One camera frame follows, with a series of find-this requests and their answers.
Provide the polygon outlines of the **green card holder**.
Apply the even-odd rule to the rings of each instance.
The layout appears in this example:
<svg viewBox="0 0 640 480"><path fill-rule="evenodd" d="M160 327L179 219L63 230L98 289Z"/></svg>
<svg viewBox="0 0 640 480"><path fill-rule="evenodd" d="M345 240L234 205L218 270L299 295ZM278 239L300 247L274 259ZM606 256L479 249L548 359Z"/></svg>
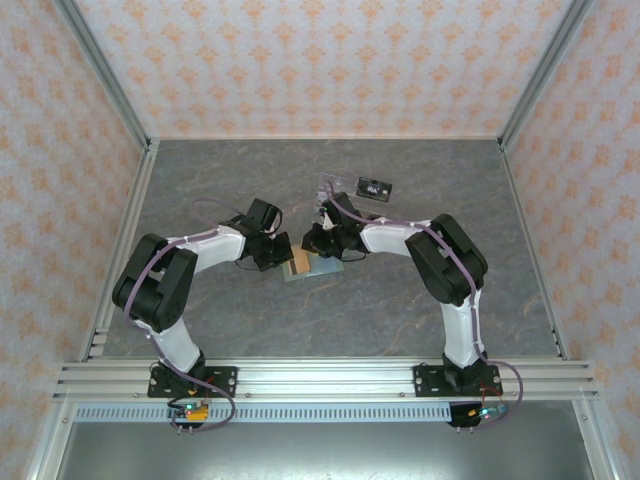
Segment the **green card holder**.
<svg viewBox="0 0 640 480"><path fill-rule="evenodd" d="M339 273L344 270L343 263L334 257L322 258L310 253L308 253L308 255L311 263L311 272L308 274L292 275L290 271L291 260L288 260L284 263L283 274L284 274L284 280L286 282L303 280L303 279L317 277L321 275Z"/></svg>

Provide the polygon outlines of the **right aluminium frame post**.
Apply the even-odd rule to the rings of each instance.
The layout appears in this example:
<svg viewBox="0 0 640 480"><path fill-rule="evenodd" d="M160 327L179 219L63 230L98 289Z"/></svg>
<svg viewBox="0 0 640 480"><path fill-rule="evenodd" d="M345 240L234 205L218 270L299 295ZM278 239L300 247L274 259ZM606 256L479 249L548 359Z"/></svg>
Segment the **right aluminium frame post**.
<svg viewBox="0 0 640 480"><path fill-rule="evenodd" d="M554 73L562 56L569 47L573 37L578 32L594 1L595 0L571 0L568 10L562 17L555 33L543 51L502 133L497 137L497 143L502 153L507 152L516 141L517 135L538 101L551 75Z"/></svg>

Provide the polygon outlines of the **aluminium frame post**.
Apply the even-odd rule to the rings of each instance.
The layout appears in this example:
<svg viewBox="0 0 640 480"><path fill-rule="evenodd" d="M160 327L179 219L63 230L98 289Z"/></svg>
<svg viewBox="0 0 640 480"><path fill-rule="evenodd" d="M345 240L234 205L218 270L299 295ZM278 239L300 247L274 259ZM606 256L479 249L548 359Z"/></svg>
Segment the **aluminium frame post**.
<svg viewBox="0 0 640 480"><path fill-rule="evenodd" d="M502 153L507 152L516 141L517 135L538 101L551 75L554 73L562 56L569 47L573 37L578 32L594 1L595 0L571 0L568 10L562 17L555 33L543 51L502 133L497 137L497 143Z"/></svg>
<svg viewBox="0 0 640 480"><path fill-rule="evenodd" d="M146 152L149 149L151 139L76 0L52 0L52 2L78 41L83 54L104 87L126 130L135 144L143 152Z"/></svg>

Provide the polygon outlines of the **grey metal panel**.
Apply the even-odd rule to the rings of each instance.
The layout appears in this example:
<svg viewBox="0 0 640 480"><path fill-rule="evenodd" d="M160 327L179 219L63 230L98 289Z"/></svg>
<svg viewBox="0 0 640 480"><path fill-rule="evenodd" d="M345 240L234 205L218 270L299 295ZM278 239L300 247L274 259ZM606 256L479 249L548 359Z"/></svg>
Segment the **grey metal panel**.
<svg viewBox="0 0 640 480"><path fill-rule="evenodd" d="M516 418L437 423L77 424L56 480L593 480L579 430Z"/></svg>

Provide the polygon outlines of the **aluminium frame leg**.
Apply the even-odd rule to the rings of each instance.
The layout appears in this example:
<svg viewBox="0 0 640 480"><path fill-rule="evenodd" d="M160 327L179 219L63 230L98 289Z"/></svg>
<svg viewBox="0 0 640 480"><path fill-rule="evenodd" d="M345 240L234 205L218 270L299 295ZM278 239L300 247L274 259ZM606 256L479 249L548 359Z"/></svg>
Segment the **aluminium frame leg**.
<svg viewBox="0 0 640 480"><path fill-rule="evenodd" d="M599 400L572 402L594 480L624 480Z"/></svg>
<svg viewBox="0 0 640 480"><path fill-rule="evenodd" d="M53 403L45 416L26 480L56 480L74 424L77 403Z"/></svg>

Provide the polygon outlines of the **left aluminium table rail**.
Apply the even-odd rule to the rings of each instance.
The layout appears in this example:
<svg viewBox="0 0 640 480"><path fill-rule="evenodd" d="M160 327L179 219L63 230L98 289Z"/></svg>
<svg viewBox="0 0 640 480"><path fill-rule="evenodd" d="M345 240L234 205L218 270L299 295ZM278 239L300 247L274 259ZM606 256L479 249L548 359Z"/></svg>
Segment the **left aluminium table rail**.
<svg viewBox="0 0 640 480"><path fill-rule="evenodd" d="M129 258L159 144L159 138L151 138L141 155L136 175L129 189L125 208L121 215L106 277L89 322L84 344L80 349L78 361L81 363L102 355L103 345L109 332L115 309L112 303L112 291Z"/></svg>

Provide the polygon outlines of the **left aluminium frame post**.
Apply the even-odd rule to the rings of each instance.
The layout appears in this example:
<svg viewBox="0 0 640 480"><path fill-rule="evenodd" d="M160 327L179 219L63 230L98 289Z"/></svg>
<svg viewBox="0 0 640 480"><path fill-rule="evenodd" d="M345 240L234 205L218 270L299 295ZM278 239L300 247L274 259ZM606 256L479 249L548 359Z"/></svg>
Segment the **left aluminium frame post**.
<svg viewBox="0 0 640 480"><path fill-rule="evenodd" d="M104 87L126 130L135 144L143 152L146 152L149 149L151 139L76 0L52 0L52 2L78 41L83 54Z"/></svg>

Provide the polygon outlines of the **clear acrylic card stand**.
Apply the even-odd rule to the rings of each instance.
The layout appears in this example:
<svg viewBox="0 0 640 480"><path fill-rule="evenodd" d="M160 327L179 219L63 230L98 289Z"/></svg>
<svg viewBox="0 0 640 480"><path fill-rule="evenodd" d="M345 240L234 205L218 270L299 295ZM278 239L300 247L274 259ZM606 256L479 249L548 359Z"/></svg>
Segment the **clear acrylic card stand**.
<svg viewBox="0 0 640 480"><path fill-rule="evenodd" d="M357 179L352 177L341 177L332 175L329 173L321 173L319 175L316 192L314 194L313 208L312 208L312 221L322 222L322 203L327 200L327 194L325 192L326 183L330 182L333 185L335 193L344 192L353 207L360 212L363 217L371 215L368 210L370 204L363 197L356 195Z"/></svg>

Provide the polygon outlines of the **long aluminium base rail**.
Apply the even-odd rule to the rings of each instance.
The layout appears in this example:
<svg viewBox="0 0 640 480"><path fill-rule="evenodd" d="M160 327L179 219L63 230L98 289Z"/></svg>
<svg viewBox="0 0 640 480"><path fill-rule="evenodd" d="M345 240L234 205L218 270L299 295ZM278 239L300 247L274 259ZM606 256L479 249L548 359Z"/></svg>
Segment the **long aluminium base rail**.
<svg viewBox="0 0 640 480"><path fill-rule="evenodd" d="M63 365L53 399L137 401L147 399L151 358L91 358ZM413 402L412 368L418 357L231 358L213 365L239 369L236 399L247 402ZM600 398L604 387L586 361L517 357L508 361L523 379L525 400Z"/></svg>

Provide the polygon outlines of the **right aluminium table rail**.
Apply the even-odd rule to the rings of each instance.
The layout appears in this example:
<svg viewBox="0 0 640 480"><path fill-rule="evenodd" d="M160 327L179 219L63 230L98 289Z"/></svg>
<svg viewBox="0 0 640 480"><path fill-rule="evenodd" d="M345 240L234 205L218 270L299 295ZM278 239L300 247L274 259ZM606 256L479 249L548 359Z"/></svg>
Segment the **right aluminium table rail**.
<svg viewBox="0 0 640 480"><path fill-rule="evenodd" d="M521 196L519 194L519 191L516 185L514 170L511 167L511 164L509 162L508 154L504 149L500 150L500 155L501 155L501 160L505 170L505 174L507 176L509 186L512 191L514 203L516 206L516 210L518 212L518 217L523 230L527 249L528 249L531 262L535 271L536 280L537 280L538 288L541 295L541 300L544 304L545 312L546 312L548 323L549 323L549 330L555 342L557 356L563 361L571 360L572 356L568 348L566 335L565 335L565 332L563 331L563 326L561 322L558 320L557 307L556 307L555 301L552 298L551 292L548 288L546 274L544 272L538 252L536 250L536 245L535 245L536 238L535 238L535 235L532 233L532 230L529 225L529 221L527 219L524 203L521 199Z"/></svg>

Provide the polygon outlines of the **black credit card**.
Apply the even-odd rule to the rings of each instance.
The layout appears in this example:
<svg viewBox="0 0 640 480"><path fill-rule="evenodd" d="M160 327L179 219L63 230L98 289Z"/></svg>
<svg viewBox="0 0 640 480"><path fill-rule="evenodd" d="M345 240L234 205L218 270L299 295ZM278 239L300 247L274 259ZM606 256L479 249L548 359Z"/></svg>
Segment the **black credit card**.
<svg viewBox="0 0 640 480"><path fill-rule="evenodd" d="M389 182L359 177L356 183L356 195L382 203L390 200L393 185Z"/></svg>

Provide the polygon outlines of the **aluminium table rail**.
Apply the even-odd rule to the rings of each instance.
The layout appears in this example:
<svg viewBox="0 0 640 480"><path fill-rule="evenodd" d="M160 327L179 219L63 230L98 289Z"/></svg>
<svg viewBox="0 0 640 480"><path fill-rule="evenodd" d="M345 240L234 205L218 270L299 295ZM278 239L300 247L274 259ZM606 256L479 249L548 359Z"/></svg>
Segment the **aluminium table rail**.
<svg viewBox="0 0 640 480"><path fill-rule="evenodd" d="M106 277L89 322L84 344L80 349L78 361L81 363L102 355L103 345L109 332L115 309L112 303L112 291L129 258L159 144L159 138L151 138L141 155L136 175L129 189L125 208L121 215Z"/></svg>
<svg viewBox="0 0 640 480"><path fill-rule="evenodd" d="M509 186L512 191L514 203L516 206L516 210L518 212L518 217L523 230L527 249L528 249L531 262L535 271L536 280L537 280L538 288L541 295L541 300L544 304L545 312L546 312L548 323L549 323L549 330L555 342L557 356L563 361L571 360L572 356L568 348L566 335L565 335L565 332L563 331L563 326L561 322L558 320L557 307L556 307L555 301L552 298L551 292L548 288L546 274L544 272L538 252L536 250L536 245L535 245L536 238L535 238L535 235L532 233L532 230L529 225L529 221L527 219L524 203L521 199L521 196L519 194L519 191L516 185L514 170L511 167L511 164L509 162L508 154L504 149L500 150L500 155L501 155L501 160L505 170L505 174L507 176Z"/></svg>

